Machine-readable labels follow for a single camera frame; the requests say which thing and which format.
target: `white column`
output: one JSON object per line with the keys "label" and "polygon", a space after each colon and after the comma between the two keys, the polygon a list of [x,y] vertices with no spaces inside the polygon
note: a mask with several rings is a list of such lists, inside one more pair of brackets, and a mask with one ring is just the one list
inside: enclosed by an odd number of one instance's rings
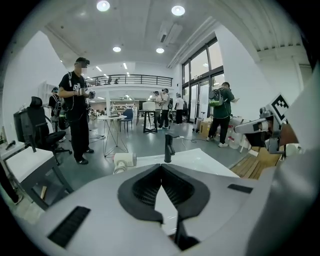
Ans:
{"label": "white column", "polygon": [[110,116],[110,94],[108,90],[105,92],[105,103],[106,103],[105,115]]}

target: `black railing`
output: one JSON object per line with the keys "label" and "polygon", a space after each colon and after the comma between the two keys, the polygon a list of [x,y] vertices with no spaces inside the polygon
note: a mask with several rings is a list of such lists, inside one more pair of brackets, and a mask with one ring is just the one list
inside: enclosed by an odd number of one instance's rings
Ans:
{"label": "black railing", "polygon": [[86,79],[87,86],[107,86],[114,84],[148,84],[154,86],[172,86],[172,78],[147,74],[112,74]]}

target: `round ceiling light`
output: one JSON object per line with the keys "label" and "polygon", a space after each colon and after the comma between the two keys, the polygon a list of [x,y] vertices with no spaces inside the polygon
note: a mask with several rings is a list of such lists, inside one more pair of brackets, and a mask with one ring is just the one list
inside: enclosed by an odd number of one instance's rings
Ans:
{"label": "round ceiling light", "polygon": [[100,11],[100,12],[105,12],[110,8],[110,3],[108,1],[102,0],[99,1],[96,4],[96,8]]}
{"label": "round ceiling light", "polygon": [[116,52],[116,53],[118,53],[118,52],[121,51],[121,48],[118,47],[118,46],[115,46],[115,47],[113,47],[113,51]]}
{"label": "round ceiling light", "polygon": [[163,54],[165,52],[165,50],[163,48],[158,48],[158,49],[156,49],[156,52],[158,54]]}
{"label": "round ceiling light", "polygon": [[176,16],[181,16],[185,13],[185,8],[180,5],[172,7],[171,12]]}

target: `black t-shirt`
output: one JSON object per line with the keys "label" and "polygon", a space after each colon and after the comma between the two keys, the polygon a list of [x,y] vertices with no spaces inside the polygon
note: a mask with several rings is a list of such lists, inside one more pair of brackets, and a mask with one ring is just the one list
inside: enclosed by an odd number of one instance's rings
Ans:
{"label": "black t-shirt", "polygon": [[227,118],[231,116],[230,102],[235,99],[235,96],[228,88],[220,88],[220,94],[223,100],[226,100],[222,105],[213,108],[213,118]]}
{"label": "black t-shirt", "polygon": [[55,114],[54,114],[54,109],[56,107],[56,102],[59,100],[59,97],[57,95],[52,95],[50,96],[49,98],[49,104],[48,106],[51,107],[51,116],[53,117]]}
{"label": "black t-shirt", "polygon": [[[86,88],[87,83],[82,75],[79,77],[75,74],[74,71],[72,71],[71,86],[69,84],[69,74],[65,74],[59,84],[59,88],[60,87],[62,87],[65,91],[72,92],[77,91],[79,88]],[[81,115],[86,111],[87,102],[83,95],[64,98],[64,102],[69,109],[66,113],[66,118],[69,121],[79,119]]]}

